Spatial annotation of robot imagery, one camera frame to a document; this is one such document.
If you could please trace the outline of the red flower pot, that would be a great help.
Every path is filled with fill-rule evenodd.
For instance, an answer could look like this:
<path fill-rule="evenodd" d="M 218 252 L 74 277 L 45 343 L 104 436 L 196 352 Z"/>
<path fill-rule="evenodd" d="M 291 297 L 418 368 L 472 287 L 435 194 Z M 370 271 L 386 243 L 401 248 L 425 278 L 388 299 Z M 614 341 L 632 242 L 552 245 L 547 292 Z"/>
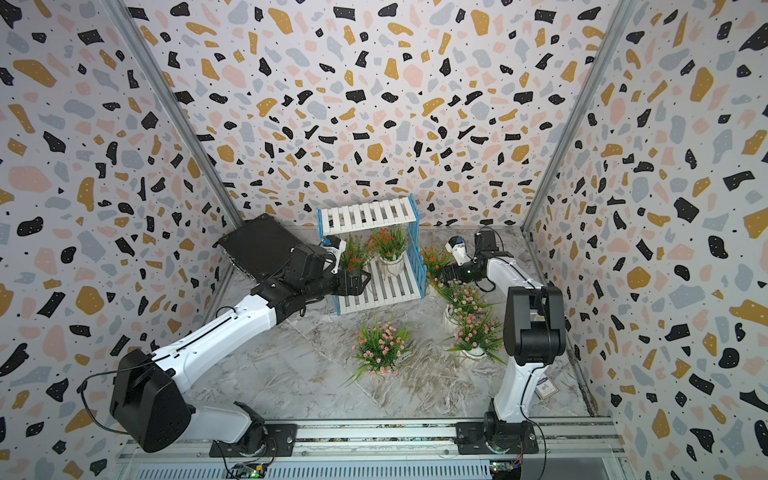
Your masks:
<path fill-rule="evenodd" d="M 351 235 L 345 239 L 345 250 L 341 254 L 339 268 L 350 273 L 365 270 L 372 259 L 367 242 L 360 235 Z"/>
<path fill-rule="evenodd" d="M 392 226 L 374 231 L 366 244 L 377 259 L 382 273 L 387 277 L 396 277 L 404 269 L 409 242 L 410 237 L 406 230 Z"/>
<path fill-rule="evenodd" d="M 444 246 L 437 244 L 423 247 L 421 258 L 426 268 L 427 283 L 430 285 L 438 282 L 442 270 L 454 261 L 452 254 Z"/>

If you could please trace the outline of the blue white slatted rack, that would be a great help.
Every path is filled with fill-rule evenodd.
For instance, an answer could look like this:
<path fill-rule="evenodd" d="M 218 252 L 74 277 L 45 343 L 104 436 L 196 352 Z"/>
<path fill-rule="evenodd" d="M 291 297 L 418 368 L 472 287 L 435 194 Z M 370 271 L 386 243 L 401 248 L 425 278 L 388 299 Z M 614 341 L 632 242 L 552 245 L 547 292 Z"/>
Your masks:
<path fill-rule="evenodd" d="M 396 277 L 382 273 L 377 259 L 372 259 L 365 271 L 371 280 L 359 296 L 334 296 L 336 313 L 350 314 L 377 307 L 418 300 L 426 293 L 426 268 L 419 247 L 420 212 L 414 198 L 398 197 L 342 207 L 328 207 L 317 211 L 318 233 L 323 240 L 328 235 L 345 239 L 360 235 L 366 242 L 377 229 L 399 226 L 410 237 L 403 271 Z"/>

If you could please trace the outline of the pink flower pot front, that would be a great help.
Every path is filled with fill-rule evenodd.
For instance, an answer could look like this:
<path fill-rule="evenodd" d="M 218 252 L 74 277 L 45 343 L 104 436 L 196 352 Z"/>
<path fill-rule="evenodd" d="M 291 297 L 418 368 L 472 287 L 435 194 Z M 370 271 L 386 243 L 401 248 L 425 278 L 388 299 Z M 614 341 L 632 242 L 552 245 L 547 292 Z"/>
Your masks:
<path fill-rule="evenodd" d="M 392 321 L 362 324 L 353 346 L 353 359 L 357 367 L 344 382 L 344 386 L 356 382 L 365 374 L 397 375 L 399 364 L 412 351 L 412 344 L 406 326 L 395 325 Z"/>

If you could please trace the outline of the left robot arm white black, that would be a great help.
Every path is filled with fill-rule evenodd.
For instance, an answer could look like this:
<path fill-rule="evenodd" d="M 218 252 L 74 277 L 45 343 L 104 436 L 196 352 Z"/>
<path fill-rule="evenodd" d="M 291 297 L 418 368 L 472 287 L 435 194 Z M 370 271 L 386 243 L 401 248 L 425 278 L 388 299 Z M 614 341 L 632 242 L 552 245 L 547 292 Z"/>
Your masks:
<path fill-rule="evenodd" d="M 261 415 L 242 402 L 193 405 L 185 393 L 243 344 L 325 297 L 359 296 L 372 276 L 340 267 L 332 248 L 297 245 L 290 258 L 239 303 L 208 324 L 152 353 L 133 350 L 119 362 L 111 416 L 146 453 L 179 440 L 220 442 L 225 452 L 252 456 L 267 447 Z"/>

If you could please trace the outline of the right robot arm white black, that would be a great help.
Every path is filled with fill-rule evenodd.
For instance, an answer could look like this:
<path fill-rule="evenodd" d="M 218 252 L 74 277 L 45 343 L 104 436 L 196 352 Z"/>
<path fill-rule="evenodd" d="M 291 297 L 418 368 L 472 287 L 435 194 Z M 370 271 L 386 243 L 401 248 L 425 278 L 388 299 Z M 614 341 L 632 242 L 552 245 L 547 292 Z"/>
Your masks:
<path fill-rule="evenodd" d="M 451 237 L 445 244 L 455 262 L 443 278 L 465 284 L 487 280 L 492 291 L 504 295 L 502 339 L 509 356 L 505 375 L 489 407 L 489 417 L 501 424 L 520 424 L 530 419 L 536 385 L 546 368 L 566 348 L 563 294 L 523 270 L 513 256 L 497 245 L 500 237 L 487 227 L 474 235 L 474 252 L 466 241 Z"/>

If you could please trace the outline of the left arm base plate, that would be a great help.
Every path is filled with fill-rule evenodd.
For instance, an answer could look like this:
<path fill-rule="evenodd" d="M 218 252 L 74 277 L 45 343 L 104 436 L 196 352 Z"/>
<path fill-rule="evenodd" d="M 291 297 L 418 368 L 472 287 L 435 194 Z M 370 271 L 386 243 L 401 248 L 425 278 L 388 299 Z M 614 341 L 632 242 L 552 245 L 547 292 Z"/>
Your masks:
<path fill-rule="evenodd" d="M 214 442 L 210 447 L 209 456 L 237 461 L 290 457 L 297 433 L 298 425 L 294 423 L 250 427 L 235 443 Z"/>

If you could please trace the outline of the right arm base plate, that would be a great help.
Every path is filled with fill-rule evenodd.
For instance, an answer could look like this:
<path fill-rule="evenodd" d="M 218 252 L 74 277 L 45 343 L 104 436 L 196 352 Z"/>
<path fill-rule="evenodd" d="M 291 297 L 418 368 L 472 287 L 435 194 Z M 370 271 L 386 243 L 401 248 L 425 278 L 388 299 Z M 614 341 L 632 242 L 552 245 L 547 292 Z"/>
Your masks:
<path fill-rule="evenodd" d="M 460 455 L 537 454 L 534 426 L 531 422 L 458 422 L 455 444 Z"/>

